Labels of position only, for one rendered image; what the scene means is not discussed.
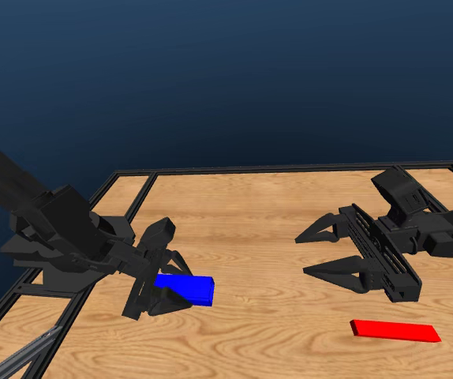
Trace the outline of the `blue hollow socket block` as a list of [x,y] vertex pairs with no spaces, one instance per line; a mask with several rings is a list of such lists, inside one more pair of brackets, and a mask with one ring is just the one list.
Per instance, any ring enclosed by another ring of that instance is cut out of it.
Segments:
[[169,287],[194,306],[212,306],[215,281],[211,276],[158,274],[156,287]]

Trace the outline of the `thin red peg bar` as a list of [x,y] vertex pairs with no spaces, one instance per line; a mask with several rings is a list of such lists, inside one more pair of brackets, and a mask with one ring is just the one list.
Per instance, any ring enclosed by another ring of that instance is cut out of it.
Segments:
[[431,325],[353,319],[350,326],[353,334],[361,337],[426,343],[441,341]]

